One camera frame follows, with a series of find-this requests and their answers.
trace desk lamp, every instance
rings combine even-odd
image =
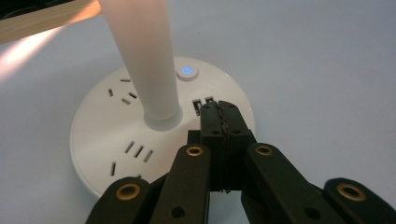
[[[125,67],[88,93],[71,129],[74,167],[94,195],[125,176],[152,182],[169,172],[207,102],[237,105],[254,132],[235,81],[214,65],[173,56],[166,0],[99,2]]]

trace white cylindrical pole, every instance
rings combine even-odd
[[[99,0],[145,112],[166,130],[181,118],[166,0]]]

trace white table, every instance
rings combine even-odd
[[[320,187],[361,182],[396,207],[394,1],[170,0],[174,53],[246,91],[256,138]],[[42,36],[32,53],[12,54]],[[96,199],[75,174],[79,104],[122,60],[103,16],[0,46],[0,223],[83,223]],[[247,223],[239,194],[209,223]]]

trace white circular base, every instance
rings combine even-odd
[[[175,68],[193,66],[193,80],[177,78],[183,118],[176,128],[154,131],[144,121],[143,107],[123,67],[97,84],[85,97],[70,133],[71,157],[78,176],[100,197],[114,181],[141,176],[149,183],[169,172],[188,130],[200,129],[194,105],[206,100],[227,101],[239,107],[254,132],[250,102],[242,89],[217,67],[190,58],[175,58]]]

